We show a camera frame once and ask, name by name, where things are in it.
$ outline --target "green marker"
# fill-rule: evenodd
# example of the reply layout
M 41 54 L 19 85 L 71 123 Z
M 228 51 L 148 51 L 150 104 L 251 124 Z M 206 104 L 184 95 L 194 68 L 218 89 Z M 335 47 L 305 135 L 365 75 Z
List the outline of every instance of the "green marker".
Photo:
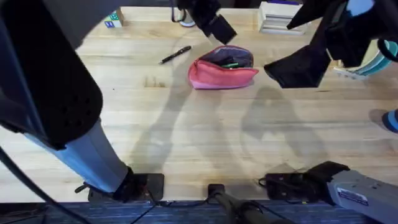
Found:
M 223 65 L 222 67 L 223 68 L 232 68 L 232 67 L 235 67 L 235 66 L 238 66 L 238 65 L 239 65 L 239 63 L 231 63 L 231 64 Z

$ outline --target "black pen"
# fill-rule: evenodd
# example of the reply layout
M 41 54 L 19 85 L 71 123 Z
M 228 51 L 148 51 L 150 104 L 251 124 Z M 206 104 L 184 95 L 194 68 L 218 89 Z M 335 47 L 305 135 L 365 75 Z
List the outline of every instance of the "black pen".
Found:
M 177 57 L 177 56 L 179 56 L 181 54 L 184 54 L 185 52 L 191 50 L 191 48 L 192 48 L 191 46 L 186 46 L 183 49 L 179 50 L 178 52 L 175 52 L 174 54 L 172 54 L 172 55 L 168 56 L 167 58 L 163 59 L 161 62 L 159 62 L 159 64 L 163 65 L 164 63 L 174 59 L 175 57 Z

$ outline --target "pink pencil case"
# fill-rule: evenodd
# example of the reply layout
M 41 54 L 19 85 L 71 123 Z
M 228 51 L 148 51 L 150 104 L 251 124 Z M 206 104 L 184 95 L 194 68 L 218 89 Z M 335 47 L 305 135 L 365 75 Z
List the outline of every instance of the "pink pencil case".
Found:
M 241 88 L 252 83 L 259 72 L 253 69 L 254 57 L 241 47 L 225 45 L 195 60 L 189 68 L 188 78 L 195 89 L 222 90 Z M 239 68 L 222 65 L 238 64 Z

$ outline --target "zipper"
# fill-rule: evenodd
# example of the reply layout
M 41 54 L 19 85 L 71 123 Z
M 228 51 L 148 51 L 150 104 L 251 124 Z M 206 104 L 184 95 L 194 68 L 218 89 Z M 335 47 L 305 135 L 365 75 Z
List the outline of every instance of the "zipper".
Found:
M 204 56 L 207 56 L 207 55 L 209 55 L 209 54 L 212 54 L 213 52 L 215 52 L 216 50 L 218 50 L 218 49 L 221 49 L 221 48 L 224 48 L 224 47 L 235 47 L 235 48 L 237 48 L 237 49 L 242 49 L 242 50 L 245 50 L 245 51 L 247 51 L 247 52 L 249 52 L 249 54 L 250 54 L 250 56 L 251 56 L 251 59 L 252 59 L 252 61 L 253 61 L 253 64 L 254 64 L 254 56 L 253 56 L 253 54 L 250 52 L 250 51 L 248 51 L 248 50 L 246 50 L 246 49 L 244 49 L 244 48 L 242 48 L 242 47 L 238 47 L 238 46 L 235 46 L 235 45 L 224 45 L 224 46 L 219 46 L 219 47 L 217 47 L 217 48 L 215 48 L 214 50 L 212 50 L 211 52 L 208 52 L 207 54 L 204 54 L 204 55 L 202 55 L 201 57 L 199 57 L 199 58 L 203 58 Z
M 255 68 L 223 68 L 223 67 L 218 66 L 218 65 L 215 65 L 215 64 L 213 64 L 213 63 L 211 63 L 211 62 L 207 62 L 207 61 L 205 61 L 205 60 L 200 60 L 200 59 L 198 59 L 198 60 L 196 60 L 196 61 L 194 62 L 194 64 L 195 64 L 196 67 L 197 67 L 199 61 L 200 61 L 200 63 L 205 63 L 206 65 L 208 65 L 208 66 L 210 66 L 210 67 L 218 68 L 218 69 L 220 69 L 220 70 L 225 70 L 225 71 L 231 71 L 231 70 L 234 70 L 234 71 L 242 71 L 242 70 L 250 70 L 250 71 L 255 70 L 255 71 L 258 71 L 258 70 L 255 69 Z

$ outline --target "white box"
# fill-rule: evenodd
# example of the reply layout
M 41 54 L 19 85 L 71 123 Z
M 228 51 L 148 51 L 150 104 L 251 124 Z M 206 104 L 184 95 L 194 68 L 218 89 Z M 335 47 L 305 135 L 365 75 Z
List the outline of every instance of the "white box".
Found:
M 292 30 L 286 28 L 301 7 L 302 5 L 262 2 L 258 12 L 259 32 L 293 35 L 304 34 L 308 29 L 308 24 Z

